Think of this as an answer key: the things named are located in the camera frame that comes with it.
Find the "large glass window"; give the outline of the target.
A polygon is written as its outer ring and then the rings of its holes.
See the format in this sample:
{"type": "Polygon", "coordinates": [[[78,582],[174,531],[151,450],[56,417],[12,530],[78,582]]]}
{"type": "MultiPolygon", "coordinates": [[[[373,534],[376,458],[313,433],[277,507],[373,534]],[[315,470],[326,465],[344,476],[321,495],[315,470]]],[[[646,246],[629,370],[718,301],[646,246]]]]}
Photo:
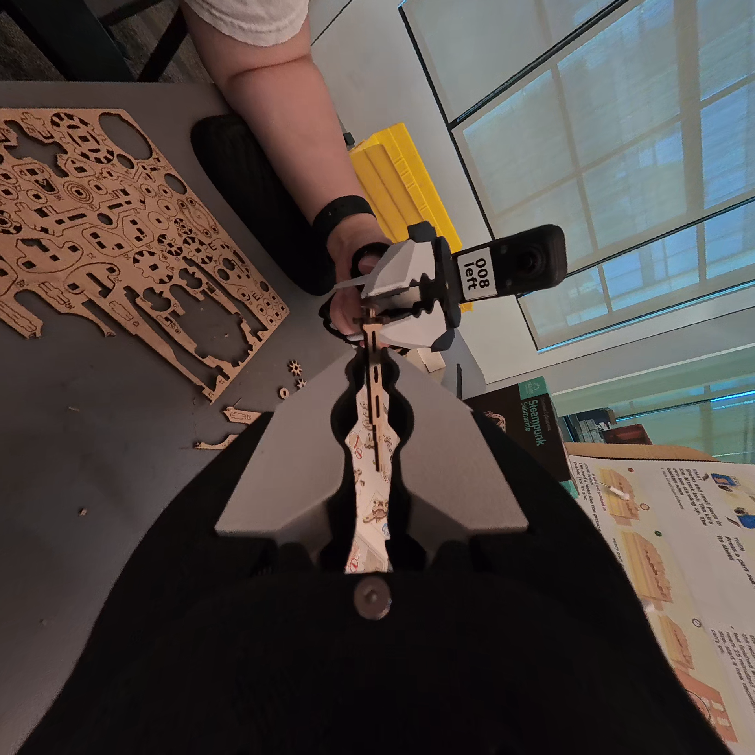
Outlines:
{"type": "Polygon", "coordinates": [[[476,395],[753,424],[753,2],[401,2],[484,240],[552,223],[556,288],[479,301],[476,395]]]}

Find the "brown cardboard box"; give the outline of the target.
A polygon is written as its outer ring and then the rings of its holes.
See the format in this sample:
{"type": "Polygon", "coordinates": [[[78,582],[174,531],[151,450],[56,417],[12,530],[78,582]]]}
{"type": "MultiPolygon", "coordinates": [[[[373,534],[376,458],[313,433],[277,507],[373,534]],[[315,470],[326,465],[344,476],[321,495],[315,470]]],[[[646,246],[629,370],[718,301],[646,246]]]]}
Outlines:
{"type": "Polygon", "coordinates": [[[634,443],[566,442],[571,457],[609,460],[712,461],[716,458],[703,451],[684,446],[644,445],[634,443]]]}

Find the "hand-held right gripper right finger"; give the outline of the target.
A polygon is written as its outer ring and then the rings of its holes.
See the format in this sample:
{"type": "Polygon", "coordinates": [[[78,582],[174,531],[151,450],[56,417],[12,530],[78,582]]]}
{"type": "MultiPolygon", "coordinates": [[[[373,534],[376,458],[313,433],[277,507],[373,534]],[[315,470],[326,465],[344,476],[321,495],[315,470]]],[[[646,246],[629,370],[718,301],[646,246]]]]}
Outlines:
{"type": "Polygon", "coordinates": [[[404,357],[383,353],[392,453],[392,571],[421,570],[450,541],[519,534],[528,520],[472,411],[404,357]]]}

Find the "black wristband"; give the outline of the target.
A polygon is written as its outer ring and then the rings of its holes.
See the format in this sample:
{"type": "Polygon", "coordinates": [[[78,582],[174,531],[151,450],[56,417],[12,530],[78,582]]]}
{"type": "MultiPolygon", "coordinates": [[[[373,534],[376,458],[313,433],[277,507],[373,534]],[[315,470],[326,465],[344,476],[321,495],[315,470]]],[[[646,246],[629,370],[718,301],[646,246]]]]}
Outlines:
{"type": "Polygon", "coordinates": [[[311,227],[317,239],[326,245],[328,238],[341,222],[357,215],[375,217],[371,205],[363,196],[343,195],[327,203],[316,214],[311,227]]]}

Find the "person's left hand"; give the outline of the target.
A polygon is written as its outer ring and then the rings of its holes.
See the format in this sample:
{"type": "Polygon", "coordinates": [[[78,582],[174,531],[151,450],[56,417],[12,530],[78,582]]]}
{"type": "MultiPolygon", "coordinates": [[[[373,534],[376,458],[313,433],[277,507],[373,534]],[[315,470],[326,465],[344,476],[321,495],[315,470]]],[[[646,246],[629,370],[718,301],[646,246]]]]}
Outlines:
{"type": "MultiPolygon", "coordinates": [[[[335,263],[336,282],[351,279],[351,266],[355,252],[362,247],[382,243],[390,245],[378,224],[369,214],[356,214],[340,222],[328,237],[328,253],[335,263]]],[[[355,322],[362,316],[361,294],[355,287],[335,291],[331,302],[330,316],[333,326],[345,336],[359,332],[355,322]]]]}

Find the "black chair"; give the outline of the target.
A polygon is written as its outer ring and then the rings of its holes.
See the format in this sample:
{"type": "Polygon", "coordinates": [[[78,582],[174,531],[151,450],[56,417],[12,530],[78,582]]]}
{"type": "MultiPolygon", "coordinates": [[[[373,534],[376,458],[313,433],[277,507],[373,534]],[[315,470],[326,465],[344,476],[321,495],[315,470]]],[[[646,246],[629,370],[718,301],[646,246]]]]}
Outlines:
{"type": "Polygon", "coordinates": [[[175,11],[144,68],[134,77],[111,27],[157,1],[2,1],[1,9],[69,81],[156,82],[187,36],[175,11]]]}

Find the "laser-cut wooden parts sheet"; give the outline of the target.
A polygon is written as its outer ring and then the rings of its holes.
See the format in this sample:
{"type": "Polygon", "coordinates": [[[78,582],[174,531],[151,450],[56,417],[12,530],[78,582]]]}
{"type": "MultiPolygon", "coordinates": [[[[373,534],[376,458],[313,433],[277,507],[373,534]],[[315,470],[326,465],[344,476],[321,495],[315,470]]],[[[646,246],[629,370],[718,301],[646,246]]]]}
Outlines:
{"type": "Polygon", "coordinates": [[[124,110],[2,108],[2,321],[42,336],[23,293],[107,337],[111,319],[215,401],[289,309],[157,146],[118,146],[103,116],[144,137],[124,110]],[[238,359],[199,354],[174,288],[239,319],[238,359]]]}

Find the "dark model kit box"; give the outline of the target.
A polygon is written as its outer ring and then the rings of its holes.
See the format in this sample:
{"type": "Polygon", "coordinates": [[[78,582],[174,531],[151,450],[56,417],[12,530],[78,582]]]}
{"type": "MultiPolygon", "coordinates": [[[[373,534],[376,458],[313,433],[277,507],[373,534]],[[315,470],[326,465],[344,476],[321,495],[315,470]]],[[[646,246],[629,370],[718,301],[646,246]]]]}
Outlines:
{"type": "Polygon", "coordinates": [[[578,494],[545,378],[467,398],[464,402],[515,440],[573,497],[578,494]]]}

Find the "illustrated instruction booklet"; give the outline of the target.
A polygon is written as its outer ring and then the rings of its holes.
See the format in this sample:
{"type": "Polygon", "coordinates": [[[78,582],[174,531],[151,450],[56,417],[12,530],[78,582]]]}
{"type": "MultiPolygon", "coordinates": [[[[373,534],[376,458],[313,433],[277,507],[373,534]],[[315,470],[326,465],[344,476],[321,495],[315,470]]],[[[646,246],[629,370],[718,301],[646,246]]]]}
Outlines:
{"type": "Polygon", "coordinates": [[[529,526],[450,541],[432,569],[486,580],[492,655],[508,634],[522,745],[543,753],[753,753],[753,534],[732,521],[746,477],[722,465],[578,457],[571,494],[470,409],[529,526]]]}

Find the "person's left forearm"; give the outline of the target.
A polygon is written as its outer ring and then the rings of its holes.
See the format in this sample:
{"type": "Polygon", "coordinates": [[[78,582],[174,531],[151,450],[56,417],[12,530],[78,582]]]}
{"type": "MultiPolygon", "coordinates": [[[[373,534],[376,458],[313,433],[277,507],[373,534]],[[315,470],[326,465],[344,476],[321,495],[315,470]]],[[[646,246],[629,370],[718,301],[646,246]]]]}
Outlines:
{"type": "Polygon", "coordinates": [[[262,47],[223,34],[187,5],[183,12],[204,68],[250,127],[307,221],[335,199],[363,195],[313,61],[309,18],[288,41],[262,47]]]}

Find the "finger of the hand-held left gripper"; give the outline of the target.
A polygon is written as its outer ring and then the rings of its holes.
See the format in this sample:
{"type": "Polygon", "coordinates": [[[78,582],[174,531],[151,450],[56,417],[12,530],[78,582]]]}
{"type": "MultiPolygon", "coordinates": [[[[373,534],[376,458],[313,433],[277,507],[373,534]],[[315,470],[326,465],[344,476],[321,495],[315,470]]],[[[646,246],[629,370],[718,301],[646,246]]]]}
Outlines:
{"type": "Polygon", "coordinates": [[[433,303],[430,311],[420,308],[417,315],[409,313],[384,323],[377,338],[382,345],[413,350],[431,348],[451,333],[452,326],[448,324],[442,305],[433,303]]]}
{"type": "Polygon", "coordinates": [[[446,313],[450,249],[444,239],[392,245],[365,277],[362,306],[375,313],[446,313]]]}

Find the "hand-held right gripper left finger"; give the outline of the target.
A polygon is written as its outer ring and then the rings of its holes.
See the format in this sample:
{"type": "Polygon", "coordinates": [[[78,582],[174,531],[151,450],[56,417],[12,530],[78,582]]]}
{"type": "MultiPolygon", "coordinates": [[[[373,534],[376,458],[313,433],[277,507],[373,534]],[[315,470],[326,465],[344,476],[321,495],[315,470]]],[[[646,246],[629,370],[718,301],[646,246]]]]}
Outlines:
{"type": "Polygon", "coordinates": [[[348,351],[274,411],[219,520],[218,535],[294,543],[345,572],[355,533],[347,437],[359,422],[362,353],[348,351]]]}

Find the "yellow plastic bin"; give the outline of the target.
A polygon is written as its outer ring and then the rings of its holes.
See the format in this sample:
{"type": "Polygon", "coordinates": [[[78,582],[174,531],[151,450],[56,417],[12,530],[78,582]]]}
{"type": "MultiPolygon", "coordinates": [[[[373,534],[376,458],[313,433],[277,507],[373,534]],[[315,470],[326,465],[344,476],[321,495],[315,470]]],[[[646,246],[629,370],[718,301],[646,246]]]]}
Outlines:
{"type": "Polygon", "coordinates": [[[447,241],[451,268],[463,245],[405,123],[386,127],[350,151],[361,189],[391,243],[409,239],[409,228],[429,223],[447,241]]]}

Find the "long slotted wooden strip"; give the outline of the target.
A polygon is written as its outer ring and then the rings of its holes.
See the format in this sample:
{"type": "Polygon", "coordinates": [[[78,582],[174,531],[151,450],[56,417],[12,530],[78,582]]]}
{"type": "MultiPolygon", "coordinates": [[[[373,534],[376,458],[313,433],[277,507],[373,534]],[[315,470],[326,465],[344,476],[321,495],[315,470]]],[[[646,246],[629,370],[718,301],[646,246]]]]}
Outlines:
{"type": "Polygon", "coordinates": [[[383,407],[382,348],[379,343],[383,318],[374,307],[362,305],[362,314],[355,320],[361,327],[365,349],[365,386],[368,394],[368,416],[374,444],[374,468],[382,473],[386,467],[386,454],[381,448],[386,411],[383,407]]]}

